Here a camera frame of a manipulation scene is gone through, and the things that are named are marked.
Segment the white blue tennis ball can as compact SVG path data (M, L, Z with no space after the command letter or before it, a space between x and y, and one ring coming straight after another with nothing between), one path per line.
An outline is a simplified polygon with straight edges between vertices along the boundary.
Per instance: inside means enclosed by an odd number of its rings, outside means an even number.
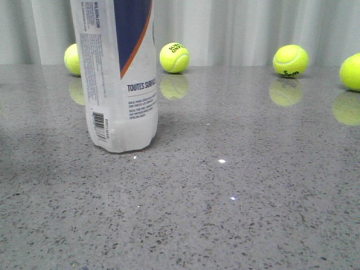
M147 147L158 125L152 1L71 1L85 115L96 146Z

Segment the yellow tennis ball centre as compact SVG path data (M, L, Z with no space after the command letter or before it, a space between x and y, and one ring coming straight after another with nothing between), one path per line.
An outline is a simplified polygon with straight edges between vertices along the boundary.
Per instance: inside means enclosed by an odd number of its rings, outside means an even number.
M166 44L161 49L159 59L165 71L177 74L187 69L190 61L190 53L184 45L172 42Z

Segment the yellow tennis ball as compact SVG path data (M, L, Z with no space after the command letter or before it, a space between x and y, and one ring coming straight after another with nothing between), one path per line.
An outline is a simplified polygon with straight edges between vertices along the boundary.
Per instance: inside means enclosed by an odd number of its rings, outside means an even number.
M172 42L166 44L161 49L159 59L165 71L177 74L187 69L190 61L190 53L184 45Z
M285 45L278 49L273 57L273 68L284 77L296 77L308 67L309 56L299 45Z
M360 88L360 69L359 53L348 57L341 65L339 77L342 84L350 90L359 91Z
M80 59L77 44L70 45L64 53L65 67L75 76L80 76Z

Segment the yellow tennis ball far left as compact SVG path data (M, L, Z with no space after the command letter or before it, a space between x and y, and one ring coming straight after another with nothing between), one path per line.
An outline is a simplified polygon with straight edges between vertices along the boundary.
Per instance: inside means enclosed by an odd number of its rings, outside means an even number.
M80 76L80 59L77 44L70 45L64 53L65 67L75 76Z

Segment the yellow tennis ball far right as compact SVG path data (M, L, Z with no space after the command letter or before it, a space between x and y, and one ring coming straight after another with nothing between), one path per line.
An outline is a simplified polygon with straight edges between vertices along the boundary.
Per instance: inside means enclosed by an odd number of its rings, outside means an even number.
M359 91L360 88L360 69L359 53L348 57L341 65L339 77L342 84L350 90Z

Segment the pale grey curtain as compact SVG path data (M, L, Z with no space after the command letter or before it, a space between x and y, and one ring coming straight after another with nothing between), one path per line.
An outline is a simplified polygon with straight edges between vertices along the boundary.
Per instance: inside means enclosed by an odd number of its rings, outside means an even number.
M182 43L193 66L266 66L302 46L310 64L359 52L358 1L154 1L155 46ZM2 1L1 63L57 65L75 41L69 1Z

